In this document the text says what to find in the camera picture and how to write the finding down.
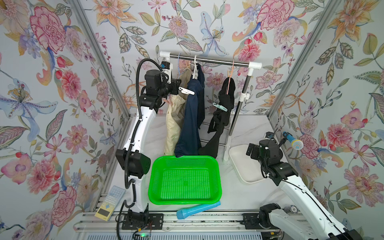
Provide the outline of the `beige shorts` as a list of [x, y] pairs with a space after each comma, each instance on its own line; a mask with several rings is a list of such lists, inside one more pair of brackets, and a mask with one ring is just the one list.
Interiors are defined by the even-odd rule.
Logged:
[[175, 147], [184, 124], [187, 98], [187, 94], [179, 92], [177, 95], [170, 95], [166, 101], [168, 103], [168, 110], [166, 114], [167, 135], [164, 147], [165, 156], [175, 155]]

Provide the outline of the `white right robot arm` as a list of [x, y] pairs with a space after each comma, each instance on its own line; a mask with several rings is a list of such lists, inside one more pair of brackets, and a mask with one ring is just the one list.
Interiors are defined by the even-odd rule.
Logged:
[[[291, 219], [277, 204], [260, 207], [259, 224], [263, 228], [275, 226], [288, 233], [296, 240], [364, 240], [362, 229], [352, 229], [346, 221], [340, 222], [333, 216], [333, 208], [326, 208], [303, 182], [294, 167], [288, 162], [282, 162], [284, 156], [281, 146], [289, 141], [293, 150], [309, 150], [309, 142], [305, 136], [294, 138], [284, 132], [283, 138], [277, 142], [273, 132], [258, 144], [250, 143], [246, 155], [259, 163], [262, 177], [270, 179], [280, 188], [302, 212], [311, 226], [308, 230], [303, 224]], [[355, 209], [362, 203], [374, 207], [376, 203], [384, 201], [384, 185], [378, 181], [377, 174], [371, 174], [368, 165], [353, 166], [345, 170], [344, 178], [348, 184], [343, 186], [351, 199], [337, 199], [337, 203], [344, 209]]]

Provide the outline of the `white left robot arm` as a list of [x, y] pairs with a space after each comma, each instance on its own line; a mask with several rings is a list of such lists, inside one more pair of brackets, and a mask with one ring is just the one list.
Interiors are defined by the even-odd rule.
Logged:
[[145, 139], [163, 99], [177, 95], [181, 80], [172, 77], [173, 65], [169, 57], [158, 64], [145, 58], [136, 71], [137, 117], [128, 141], [116, 151], [116, 158], [124, 171], [124, 187], [131, 200], [123, 201], [117, 217], [117, 229], [143, 230], [150, 225], [149, 202], [144, 199], [143, 182], [151, 167], [151, 159], [144, 155]]

